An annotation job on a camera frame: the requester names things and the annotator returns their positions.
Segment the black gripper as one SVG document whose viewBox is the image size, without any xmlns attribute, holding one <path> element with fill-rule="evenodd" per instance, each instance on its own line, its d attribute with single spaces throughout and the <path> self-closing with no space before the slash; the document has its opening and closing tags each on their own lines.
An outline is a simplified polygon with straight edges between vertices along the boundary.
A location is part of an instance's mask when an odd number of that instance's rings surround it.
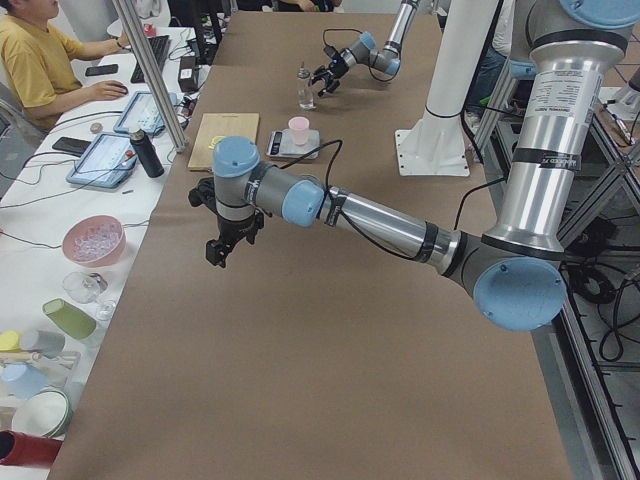
<svg viewBox="0 0 640 480">
<path fill-rule="evenodd" d="M 339 79 L 349 71 L 353 64 L 353 56 L 350 49 L 338 51 L 340 52 L 340 57 L 335 62 L 330 59 L 327 67 L 321 65 L 311 75 L 311 85 L 315 85 L 318 82 L 324 83 L 324 86 L 318 92 L 319 97 L 332 94 L 340 86 Z"/>
<path fill-rule="evenodd" d="M 219 238 L 206 243 L 205 258 L 211 265 L 225 268 L 228 255 L 241 240 L 246 240 L 250 245 L 255 244 L 258 232 L 264 228 L 264 214 L 253 212 L 242 220 L 229 220 L 219 216 L 217 223 Z"/>
</svg>

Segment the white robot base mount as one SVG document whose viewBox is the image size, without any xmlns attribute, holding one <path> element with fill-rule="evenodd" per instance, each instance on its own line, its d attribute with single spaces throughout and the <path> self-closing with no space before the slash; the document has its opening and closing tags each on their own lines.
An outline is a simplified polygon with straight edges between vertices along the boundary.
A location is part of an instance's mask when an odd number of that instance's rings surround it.
<svg viewBox="0 0 640 480">
<path fill-rule="evenodd" d="M 450 3 L 424 114 L 410 130 L 396 132 L 402 176 L 469 175 L 462 128 L 463 107 L 497 0 Z"/>
</svg>

